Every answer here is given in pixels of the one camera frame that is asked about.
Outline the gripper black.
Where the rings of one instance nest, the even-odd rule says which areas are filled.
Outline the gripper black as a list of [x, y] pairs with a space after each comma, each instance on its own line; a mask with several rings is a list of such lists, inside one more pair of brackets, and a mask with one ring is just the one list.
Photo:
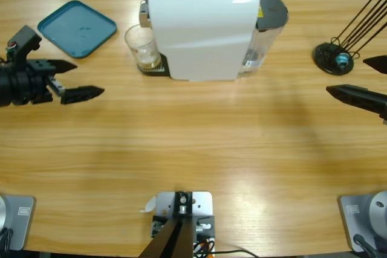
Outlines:
[[84, 102], [105, 91], [93, 85], [65, 89], [54, 75], [77, 68], [66, 60], [29, 59], [27, 65], [22, 71], [10, 67], [1, 68], [1, 106], [51, 102], [53, 98], [48, 87], [61, 97], [60, 102], [63, 105]]
[[[387, 73], [387, 55], [370, 57], [363, 63], [382, 74]], [[327, 86], [326, 91], [342, 103], [378, 114], [387, 125], [386, 94], [349, 84]]]

